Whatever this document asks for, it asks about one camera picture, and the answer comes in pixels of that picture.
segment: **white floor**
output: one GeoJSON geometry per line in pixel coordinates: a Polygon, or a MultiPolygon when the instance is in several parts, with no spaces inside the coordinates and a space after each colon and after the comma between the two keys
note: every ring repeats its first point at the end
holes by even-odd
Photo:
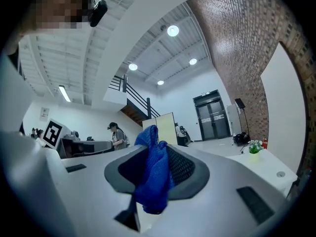
{"type": "Polygon", "coordinates": [[[192,142],[188,146],[223,157],[238,156],[241,154],[240,150],[242,148],[242,146],[238,147],[234,144],[232,137],[219,140],[192,142]]]}

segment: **glass door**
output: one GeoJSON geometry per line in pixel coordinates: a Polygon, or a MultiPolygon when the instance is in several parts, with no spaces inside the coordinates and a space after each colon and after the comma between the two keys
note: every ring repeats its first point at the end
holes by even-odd
{"type": "Polygon", "coordinates": [[[201,134],[203,140],[215,139],[215,133],[213,128],[212,117],[210,114],[209,104],[204,104],[197,107],[197,115],[199,126],[201,128],[201,134]]]}
{"type": "Polygon", "coordinates": [[[231,135],[224,105],[221,101],[209,103],[211,109],[211,117],[213,119],[213,127],[215,137],[217,139],[226,138],[231,135]]]}
{"type": "Polygon", "coordinates": [[[221,100],[197,106],[197,115],[203,140],[222,139],[231,135],[221,100]]]}

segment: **brick wall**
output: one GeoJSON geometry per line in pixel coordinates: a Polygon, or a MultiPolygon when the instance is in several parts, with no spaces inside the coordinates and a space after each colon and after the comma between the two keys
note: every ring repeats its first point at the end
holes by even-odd
{"type": "MultiPolygon", "coordinates": [[[[189,0],[205,35],[212,61],[232,103],[241,98],[252,138],[268,137],[269,117],[260,79],[281,42],[304,84],[309,112],[303,169],[316,151],[316,58],[302,28],[282,0],[189,0]]],[[[243,131],[246,123],[240,115],[243,131]]]]}

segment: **black railing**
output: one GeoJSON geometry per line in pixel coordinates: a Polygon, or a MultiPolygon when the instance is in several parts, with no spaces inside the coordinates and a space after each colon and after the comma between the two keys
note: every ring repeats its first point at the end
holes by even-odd
{"type": "Polygon", "coordinates": [[[142,106],[147,111],[148,119],[152,117],[159,117],[159,113],[151,106],[150,98],[146,100],[131,86],[127,83],[127,75],[124,75],[123,78],[114,76],[111,80],[109,88],[115,89],[118,91],[126,92],[132,98],[134,98],[140,106],[142,106]]]}

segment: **poster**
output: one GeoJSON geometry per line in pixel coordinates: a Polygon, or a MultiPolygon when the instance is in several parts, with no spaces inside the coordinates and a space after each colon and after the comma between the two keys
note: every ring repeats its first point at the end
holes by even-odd
{"type": "Polygon", "coordinates": [[[39,120],[47,122],[48,121],[48,113],[49,113],[49,108],[43,108],[42,107],[41,110],[40,110],[39,120]]]}

